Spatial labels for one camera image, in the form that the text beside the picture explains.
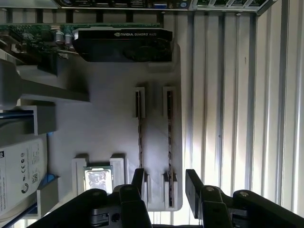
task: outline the screw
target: screw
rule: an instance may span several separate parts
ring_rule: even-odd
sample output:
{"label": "screw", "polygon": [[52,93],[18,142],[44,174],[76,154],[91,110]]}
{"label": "screw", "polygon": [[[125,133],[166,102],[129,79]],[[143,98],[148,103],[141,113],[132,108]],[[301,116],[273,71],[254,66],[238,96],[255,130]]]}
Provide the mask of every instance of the screw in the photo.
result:
{"label": "screw", "polygon": [[247,192],[244,192],[244,191],[241,191],[239,194],[240,194],[241,196],[244,196],[244,197],[249,196],[249,194],[248,194]]}
{"label": "screw", "polygon": [[213,188],[213,187],[207,187],[206,190],[207,190],[207,191],[213,191],[214,188]]}

